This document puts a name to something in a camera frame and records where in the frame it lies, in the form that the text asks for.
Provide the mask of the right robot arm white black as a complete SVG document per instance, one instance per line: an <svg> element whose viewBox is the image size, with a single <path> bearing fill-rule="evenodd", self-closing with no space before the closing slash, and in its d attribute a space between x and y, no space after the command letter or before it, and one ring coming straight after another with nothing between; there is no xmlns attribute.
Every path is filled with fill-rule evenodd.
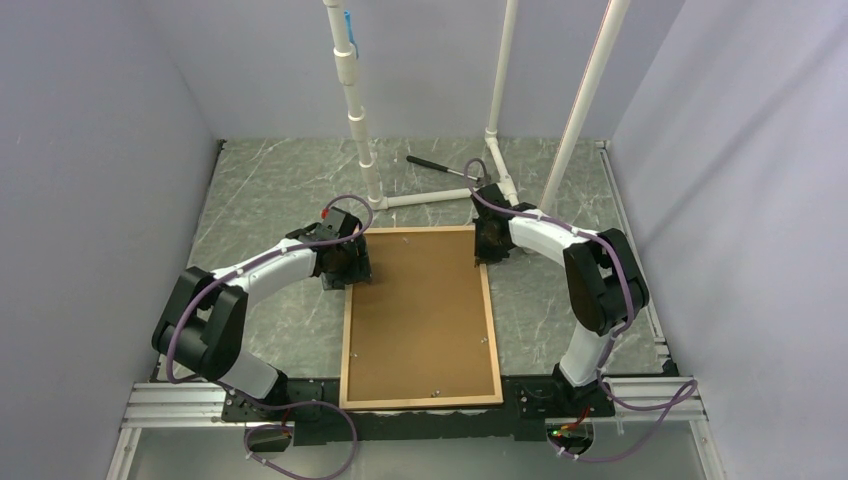
<svg viewBox="0 0 848 480"><path fill-rule="evenodd" d="M530 204L512 206L496 185L473 188L471 195L478 264L498 263L521 248L564 269L578 326L557 365L564 379L550 392L557 411L574 415L588 404L587 385L602 372L614 338L650 300L628 239L619 229L580 229Z"/></svg>

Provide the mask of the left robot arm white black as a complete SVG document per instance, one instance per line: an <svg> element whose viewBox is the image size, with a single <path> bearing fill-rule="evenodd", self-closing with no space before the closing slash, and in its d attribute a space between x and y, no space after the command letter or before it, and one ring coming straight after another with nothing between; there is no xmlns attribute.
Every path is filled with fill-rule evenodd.
<svg viewBox="0 0 848 480"><path fill-rule="evenodd" d="M340 290L371 279L364 237L369 223L335 206L322 219L288 233L276 245L236 265L186 269L177 279L153 331L152 347L166 365L248 396L264 420L279 417L291 397L288 377L243 344L251 307L296 282L318 278Z"/></svg>

